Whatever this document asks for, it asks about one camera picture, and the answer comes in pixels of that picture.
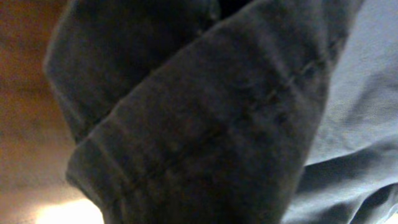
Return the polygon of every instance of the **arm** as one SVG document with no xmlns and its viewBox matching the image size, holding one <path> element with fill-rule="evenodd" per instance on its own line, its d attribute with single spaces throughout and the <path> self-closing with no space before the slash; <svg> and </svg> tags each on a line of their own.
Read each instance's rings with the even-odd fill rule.
<svg viewBox="0 0 398 224">
<path fill-rule="evenodd" d="M 279 223 L 361 1 L 254 1 L 141 82 L 67 177 L 107 223 Z"/>
</svg>

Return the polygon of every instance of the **wooden floor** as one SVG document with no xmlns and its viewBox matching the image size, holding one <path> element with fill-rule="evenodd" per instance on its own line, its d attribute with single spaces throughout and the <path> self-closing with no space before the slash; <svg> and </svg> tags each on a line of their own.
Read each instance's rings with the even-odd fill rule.
<svg viewBox="0 0 398 224">
<path fill-rule="evenodd" d="M 63 179 L 73 143 L 42 72 L 65 3 L 0 0 L 0 223 L 82 197 Z"/>
</svg>

